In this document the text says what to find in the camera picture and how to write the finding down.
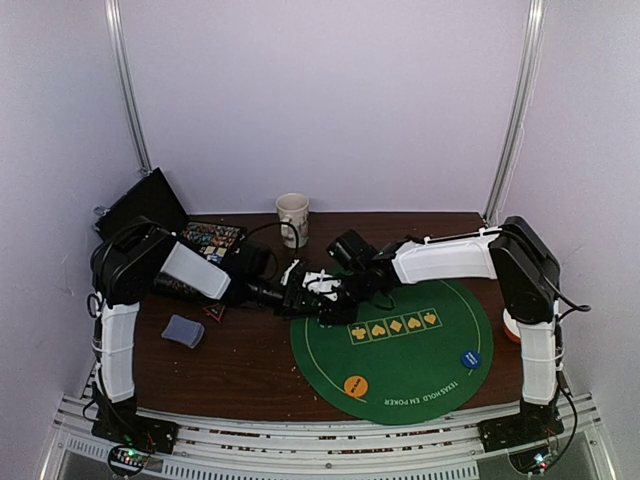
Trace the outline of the red black triangle button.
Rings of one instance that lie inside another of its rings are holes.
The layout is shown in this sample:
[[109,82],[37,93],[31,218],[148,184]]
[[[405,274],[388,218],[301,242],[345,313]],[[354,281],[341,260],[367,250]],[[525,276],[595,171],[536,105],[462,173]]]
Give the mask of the red black triangle button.
[[217,323],[221,323],[225,314],[226,306],[221,303],[214,303],[204,306],[202,310],[208,317],[212,318]]

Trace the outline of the beige ceramic mug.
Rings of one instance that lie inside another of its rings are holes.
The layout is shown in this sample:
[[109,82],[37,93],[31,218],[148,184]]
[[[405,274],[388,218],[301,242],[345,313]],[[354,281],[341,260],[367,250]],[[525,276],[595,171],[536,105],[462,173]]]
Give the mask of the beige ceramic mug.
[[310,200],[300,193],[286,193],[276,200],[283,244],[291,249],[304,247],[309,240]]

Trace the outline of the white orange bowl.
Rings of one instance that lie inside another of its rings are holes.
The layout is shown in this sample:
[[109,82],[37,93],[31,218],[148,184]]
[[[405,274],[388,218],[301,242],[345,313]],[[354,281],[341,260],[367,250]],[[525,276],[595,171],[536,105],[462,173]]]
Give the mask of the white orange bowl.
[[516,344],[520,344],[521,343],[520,332],[519,332],[517,322],[509,314],[507,309],[503,310],[502,323],[503,323],[504,332],[506,336],[509,338],[509,340]]

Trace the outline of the aluminium front rail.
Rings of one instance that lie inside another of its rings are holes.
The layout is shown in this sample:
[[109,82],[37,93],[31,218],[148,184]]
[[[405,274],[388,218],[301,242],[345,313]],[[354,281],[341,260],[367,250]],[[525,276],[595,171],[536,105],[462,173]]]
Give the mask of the aluminium front rail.
[[[91,435],[82,410],[89,398],[63,396],[46,439],[36,479],[117,479],[106,465],[112,442]],[[366,421],[261,422],[171,414],[141,414],[177,423],[172,454],[155,454],[133,479],[622,479],[596,404],[574,397],[578,426],[557,466],[520,474],[516,452],[540,445],[558,452],[569,439],[573,413],[558,408],[567,431],[516,449],[488,452],[481,420],[515,413],[517,402],[454,411],[411,426]]]

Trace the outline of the round green poker mat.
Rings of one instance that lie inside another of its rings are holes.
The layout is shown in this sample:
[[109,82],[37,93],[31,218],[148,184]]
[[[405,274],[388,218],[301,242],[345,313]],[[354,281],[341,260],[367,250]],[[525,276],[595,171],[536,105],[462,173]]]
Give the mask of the round green poker mat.
[[[480,390],[493,360],[484,308],[452,280],[404,285],[391,297],[394,310],[363,304],[350,325],[294,320],[290,340],[298,370],[334,408],[377,424],[421,423],[463,406]],[[463,366],[468,350],[481,355],[480,368]],[[353,375],[369,383],[361,399],[344,392]]]

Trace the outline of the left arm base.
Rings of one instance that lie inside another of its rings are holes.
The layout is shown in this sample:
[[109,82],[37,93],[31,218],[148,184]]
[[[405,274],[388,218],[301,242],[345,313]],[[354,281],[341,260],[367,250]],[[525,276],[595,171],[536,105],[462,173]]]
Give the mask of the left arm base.
[[148,453],[171,454],[179,426],[172,421],[135,414],[126,425],[107,407],[100,407],[92,427],[93,436]]

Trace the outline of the right aluminium frame post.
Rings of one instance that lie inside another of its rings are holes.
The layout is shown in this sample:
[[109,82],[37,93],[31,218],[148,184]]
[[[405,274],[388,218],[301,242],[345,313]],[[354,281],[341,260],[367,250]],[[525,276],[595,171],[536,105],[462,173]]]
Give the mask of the right aluminium frame post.
[[546,4],[547,2],[543,0],[531,0],[529,2],[520,67],[512,107],[497,170],[483,213],[484,221],[489,225],[499,223],[499,217],[504,208],[504,203],[508,196],[508,190],[515,172],[524,135],[524,121],[535,88],[538,72],[540,51],[543,43]]

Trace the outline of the black poker chip case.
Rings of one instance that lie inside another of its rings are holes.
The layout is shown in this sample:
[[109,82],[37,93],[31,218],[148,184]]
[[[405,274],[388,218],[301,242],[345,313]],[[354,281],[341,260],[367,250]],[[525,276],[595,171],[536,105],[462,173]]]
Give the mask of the black poker chip case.
[[96,223],[102,243],[90,258],[92,285],[106,304],[133,305],[167,275],[212,300],[230,276],[181,237],[188,215],[160,169],[139,180]]

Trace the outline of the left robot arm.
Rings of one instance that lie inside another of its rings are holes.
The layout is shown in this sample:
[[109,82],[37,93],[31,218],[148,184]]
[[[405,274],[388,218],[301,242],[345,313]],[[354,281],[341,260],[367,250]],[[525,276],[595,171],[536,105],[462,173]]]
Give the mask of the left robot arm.
[[186,240],[144,216],[125,224],[96,248],[90,265],[100,308],[100,333],[94,342],[98,354],[98,385],[111,402],[135,396],[133,348],[140,302],[163,273],[202,296],[229,306],[254,302],[283,317],[316,315],[317,294],[303,286],[304,265],[298,261],[285,284],[262,277],[271,253],[243,239],[219,263],[194,250]]

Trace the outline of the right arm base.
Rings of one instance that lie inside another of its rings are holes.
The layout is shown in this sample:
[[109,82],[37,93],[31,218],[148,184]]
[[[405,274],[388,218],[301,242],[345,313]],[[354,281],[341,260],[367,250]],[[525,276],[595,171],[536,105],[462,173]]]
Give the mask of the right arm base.
[[537,405],[520,401],[519,412],[478,424],[485,452],[493,452],[545,440],[548,434],[561,434],[564,425],[554,402]]

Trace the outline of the blue small blind button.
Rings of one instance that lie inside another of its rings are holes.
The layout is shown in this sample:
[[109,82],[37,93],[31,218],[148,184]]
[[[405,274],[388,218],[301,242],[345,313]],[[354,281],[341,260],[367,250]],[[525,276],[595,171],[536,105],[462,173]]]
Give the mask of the blue small blind button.
[[482,357],[477,351],[468,350],[461,355],[461,363],[465,368],[475,370],[481,367]]

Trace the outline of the orange big blind button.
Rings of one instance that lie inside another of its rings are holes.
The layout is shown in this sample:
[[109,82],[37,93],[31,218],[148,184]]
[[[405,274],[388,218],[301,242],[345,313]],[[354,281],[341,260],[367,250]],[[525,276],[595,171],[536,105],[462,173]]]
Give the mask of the orange big blind button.
[[361,399],[368,393],[369,383],[365,377],[353,375],[344,381],[343,389],[347,396]]

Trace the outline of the aluminium frame post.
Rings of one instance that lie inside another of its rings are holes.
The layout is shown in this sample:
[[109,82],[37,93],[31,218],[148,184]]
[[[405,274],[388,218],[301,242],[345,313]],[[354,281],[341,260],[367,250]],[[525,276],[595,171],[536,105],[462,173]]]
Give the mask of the aluminium frame post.
[[489,225],[499,223],[499,217],[504,208],[504,203],[508,196],[508,190],[515,172],[524,135],[524,121],[535,88],[538,72],[540,51],[543,43],[546,4],[547,2],[543,0],[531,0],[529,2],[520,67],[512,107],[497,170],[483,213],[484,221]]
[[126,119],[138,163],[138,171],[143,176],[152,172],[148,149],[144,138],[142,123],[135,98],[134,86],[128,61],[124,28],[121,18],[120,2],[104,2],[107,28],[115,58],[116,71],[124,101]]

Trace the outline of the left aluminium frame post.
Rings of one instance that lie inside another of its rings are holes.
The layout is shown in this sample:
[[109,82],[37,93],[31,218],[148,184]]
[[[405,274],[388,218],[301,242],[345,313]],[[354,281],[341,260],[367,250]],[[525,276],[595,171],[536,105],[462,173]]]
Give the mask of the left aluminium frame post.
[[142,123],[135,98],[134,86],[128,61],[124,28],[121,18],[120,2],[104,2],[107,28],[115,58],[116,71],[124,101],[126,119],[138,163],[138,171],[143,176],[152,172],[148,149],[144,138]]

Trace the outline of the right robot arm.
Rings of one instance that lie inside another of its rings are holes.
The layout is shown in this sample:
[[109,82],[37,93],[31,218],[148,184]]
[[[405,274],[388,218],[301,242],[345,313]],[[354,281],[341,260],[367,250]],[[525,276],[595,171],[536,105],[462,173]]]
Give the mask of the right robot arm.
[[426,281],[497,281],[508,316],[520,334],[523,386],[529,405],[513,419],[519,440],[535,440],[551,424],[559,394],[561,322],[559,263],[527,221],[511,216],[498,227],[442,238],[408,236],[378,250],[349,230],[327,249],[346,271],[320,301],[324,325],[347,325],[359,305],[378,293]]

